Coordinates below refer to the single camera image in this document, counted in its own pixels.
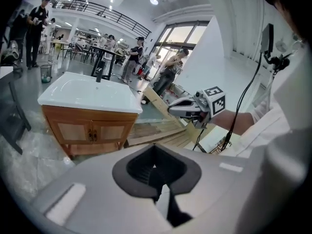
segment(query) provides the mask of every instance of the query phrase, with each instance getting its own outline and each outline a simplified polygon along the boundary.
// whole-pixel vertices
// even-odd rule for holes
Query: round ceiling light
[[[151,1],[151,3],[153,4],[153,5],[157,5],[158,4],[158,1],[157,0],[150,0]]]

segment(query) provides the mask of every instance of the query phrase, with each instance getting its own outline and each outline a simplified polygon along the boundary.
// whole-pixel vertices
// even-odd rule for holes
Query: trash can
[[[46,64],[40,67],[40,74],[41,74],[41,82],[48,83],[51,81],[51,72],[52,72],[52,65]]]

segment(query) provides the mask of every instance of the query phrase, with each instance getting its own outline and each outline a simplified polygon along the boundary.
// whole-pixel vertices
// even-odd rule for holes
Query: gray tile floor
[[[47,64],[49,58],[55,62],[53,78],[50,83],[42,84],[40,69],[27,70],[25,60],[22,63],[24,66],[23,76],[15,81],[19,102],[32,126],[32,130],[30,132],[26,130],[21,140],[18,141],[23,149],[23,154],[19,155],[0,136],[0,174],[12,191],[27,201],[35,197],[38,191],[52,180],[74,167],[75,163],[80,162],[79,159],[75,163],[72,162],[59,147],[47,128],[37,99],[64,71],[90,75],[93,65],[89,64],[89,60],[86,63],[81,63],[80,56],[71,61],[68,56],[62,66],[61,58],[56,60],[56,57],[56,54],[51,57],[39,55],[37,60],[38,65]],[[113,74],[112,81],[122,82],[117,78],[121,74],[121,66],[114,65]],[[148,83],[138,80],[135,76],[132,80],[130,83],[131,90],[137,100],[140,101],[142,93],[137,92],[137,90],[143,91]],[[10,100],[9,89],[2,91],[0,98]],[[151,103],[142,106],[142,108],[143,113],[138,118],[141,123],[163,119],[163,115]]]

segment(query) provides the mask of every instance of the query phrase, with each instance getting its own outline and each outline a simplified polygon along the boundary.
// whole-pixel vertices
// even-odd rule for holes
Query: cabinet door handle
[[[93,131],[93,140],[94,140],[95,142],[98,140],[97,131],[96,131],[96,130]]]
[[[89,141],[92,142],[93,139],[92,139],[92,131],[91,131],[91,129],[89,129],[88,134],[89,134]]]

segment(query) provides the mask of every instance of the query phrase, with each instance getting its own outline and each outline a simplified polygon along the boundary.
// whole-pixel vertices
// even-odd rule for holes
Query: wire
[[[204,130],[205,130],[205,129],[202,129],[201,132],[200,132],[200,134],[198,135],[197,140],[196,140],[196,143],[195,143],[195,146],[193,147],[193,151],[194,151],[195,147],[198,145],[198,143],[199,143],[199,141],[200,141],[200,136],[201,136],[201,134],[204,132]]]
[[[255,71],[255,74],[252,78],[252,80],[249,82],[249,84],[247,85],[247,87],[245,88],[245,90],[243,91],[242,95],[240,96],[239,100],[238,100],[238,103],[237,103],[237,107],[236,107],[236,112],[235,112],[235,116],[234,116],[234,119],[233,119],[233,122],[232,122],[232,125],[230,127],[230,130],[228,131],[228,133],[226,134],[225,136],[225,139],[224,139],[224,143],[223,143],[223,146],[221,148],[221,151],[223,151],[226,146],[229,144],[230,142],[230,139],[231,139],[231,136],[232,136],[232,133],[233,133],[233,130],[234,130],[234,126],[235,126],[235,122],[236,122],[236,118],[237,118],[237,115],[238,115],[238,111],[239,111],[239,108],[243,102],[243,99],[244,99],[244,96],[246,94],[246,92],[248,91],[249,87],[251,86],[251,84],[253,83],[254,81],[254,78],[256,77],[259,69],[260,69],[260,66],[261,66],[261,59],[262,59],[262,54],[260,53],[260,58],[259,58],[259,63],[258,63],[258,66],[257,66],[257,69]]]

